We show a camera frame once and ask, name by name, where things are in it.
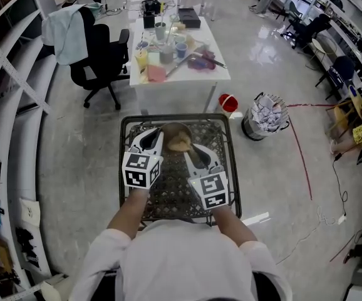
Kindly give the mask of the red bucket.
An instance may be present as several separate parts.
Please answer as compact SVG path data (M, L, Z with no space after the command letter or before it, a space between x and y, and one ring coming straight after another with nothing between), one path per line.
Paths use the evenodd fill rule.
M239 103L235 96L231 94L224 93L219 97L219 107L226 115L234 113L238 108L238 104Z

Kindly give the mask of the light blue cloth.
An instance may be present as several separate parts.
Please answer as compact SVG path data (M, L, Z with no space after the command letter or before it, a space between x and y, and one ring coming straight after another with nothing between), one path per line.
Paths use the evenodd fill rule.
M42 21L42 42L53 47L58 64L72 65L88 57L81 11L91 12L95 19L102 7L100 3L74 4L50 13Z

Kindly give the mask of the brown bowl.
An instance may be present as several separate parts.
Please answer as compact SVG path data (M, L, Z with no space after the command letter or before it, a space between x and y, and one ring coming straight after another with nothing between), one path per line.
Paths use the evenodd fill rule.
M169 150L167 148L167 144L170 141L170 139L176 136L180 131L186 132L190 136L192 141L192 131L183 123L180 122L167 123L161 127L161 130L164 133L163 145L166 147L167 150Z

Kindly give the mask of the dark blue chair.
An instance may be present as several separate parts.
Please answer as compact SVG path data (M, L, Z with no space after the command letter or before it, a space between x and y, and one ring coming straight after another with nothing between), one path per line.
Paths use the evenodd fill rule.
M334 97L336 100L340 100L341 96L339 91L343 89L346 82L351 81L354 76L354 62L348 56L339 56L335 59L334 63L328 70L321 76L315 87L324 80L327 79L331 84L331 91L325 100Z

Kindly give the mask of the person's left forearm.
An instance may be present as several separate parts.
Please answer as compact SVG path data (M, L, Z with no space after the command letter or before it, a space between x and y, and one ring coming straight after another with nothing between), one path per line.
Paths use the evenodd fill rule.
M128 198L109 222L107 228L121 231L131 239L134 239L137 235L148 197L149 190L132 189Z

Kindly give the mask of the white trash bin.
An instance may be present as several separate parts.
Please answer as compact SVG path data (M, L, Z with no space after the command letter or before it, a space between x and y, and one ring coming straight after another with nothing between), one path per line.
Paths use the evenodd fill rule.
M60 273L41 284L41 294L44 301L68 301L72 288L72 278Z

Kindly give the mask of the person's right forearm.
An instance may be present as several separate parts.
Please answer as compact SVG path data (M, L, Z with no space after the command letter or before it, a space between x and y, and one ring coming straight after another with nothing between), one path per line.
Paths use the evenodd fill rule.
M237 246L248 241L257 241L254 233L232 212L229 206L214 208L212 214L220 232L229 237Z

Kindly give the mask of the grey mug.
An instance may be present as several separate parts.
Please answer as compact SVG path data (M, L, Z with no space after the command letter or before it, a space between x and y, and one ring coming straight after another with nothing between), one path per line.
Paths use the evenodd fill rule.
M163 46L159 52L161 64L168 65L177 59L177 53L172 46Z

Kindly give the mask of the wooden stool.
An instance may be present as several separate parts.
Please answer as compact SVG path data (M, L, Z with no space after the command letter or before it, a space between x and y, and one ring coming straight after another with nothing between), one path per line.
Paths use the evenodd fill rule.
M342 137L349 129L362 122L362 96L354 87L349 88L349 99L327 109L332 111L335 123L326 131L327 136Z

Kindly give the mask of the long red floor tape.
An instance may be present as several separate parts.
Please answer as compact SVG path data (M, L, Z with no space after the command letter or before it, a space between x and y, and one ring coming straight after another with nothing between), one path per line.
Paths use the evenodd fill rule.
M319 108L327 108L327 109L329 109L329 108L331 108L333 106L334 105L330 105L330 104L297 103L297 104L287 105L287 108L300 108L300 107L316 107L317 108L317 107L319 107ZM296 133L296 129L295 129L294 124L293 124L293 122L291 120L290 114L288 114L288 122L289 122L289 126L292 129L294 139L296 141L297 149L299 151L299 155L300 155L301 162L302 162L302 165L303 165L303 171L304 171L304 175L305 175L305 178L306 178L306 184L307 184L307 187L308 187L309 198L310 198L311 201L313 201L313 193L312 193L312 189L311 189L311 183L310 183L309 174L308 174L308 170L307 170L307 166L306 166L306 161L305 161L305 158L304 158L304 154L303 154L303 151L302 151L302 147L301 147L299 138L298 138L297 133Z

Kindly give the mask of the pile of black controllers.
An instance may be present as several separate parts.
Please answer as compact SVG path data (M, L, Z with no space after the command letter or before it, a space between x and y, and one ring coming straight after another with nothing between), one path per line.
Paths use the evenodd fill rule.
M21 227L16 227L15 233L25 261L40 270L39 258L34 252L34 246L31 244L34 236L28 230Z

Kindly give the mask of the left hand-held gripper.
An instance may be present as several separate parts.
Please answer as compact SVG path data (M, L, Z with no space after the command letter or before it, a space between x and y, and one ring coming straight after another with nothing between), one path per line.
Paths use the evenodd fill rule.
M162 171L164 133L159 128L137 135L123 156L122 175L125 186L150 189Z

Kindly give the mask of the tall sage cup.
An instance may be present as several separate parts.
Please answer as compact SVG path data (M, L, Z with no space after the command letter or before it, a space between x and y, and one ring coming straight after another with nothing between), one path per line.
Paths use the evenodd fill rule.
M163 41L165 39L166 24L164 22L155 23L154 28L157 40Z

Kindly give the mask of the person's white shirt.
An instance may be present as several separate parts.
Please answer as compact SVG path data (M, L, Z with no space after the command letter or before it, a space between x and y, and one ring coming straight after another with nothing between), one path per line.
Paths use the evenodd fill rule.
M292 301L292 290L265 244L237 245L218 230L181 220L157 221L134 239L104 230L90 246L70 301L91 301L110 270L118 271L120 283L102 301L257 301L255 273L269 278L281 301Z

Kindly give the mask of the cardboard box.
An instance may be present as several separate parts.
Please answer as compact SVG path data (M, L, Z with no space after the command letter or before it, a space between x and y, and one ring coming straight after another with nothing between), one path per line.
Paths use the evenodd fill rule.
M13 272L13 261L11 258L11 254L9 251L8 244L0 239L0 262L2 264L2 268L5 272L12 273Z

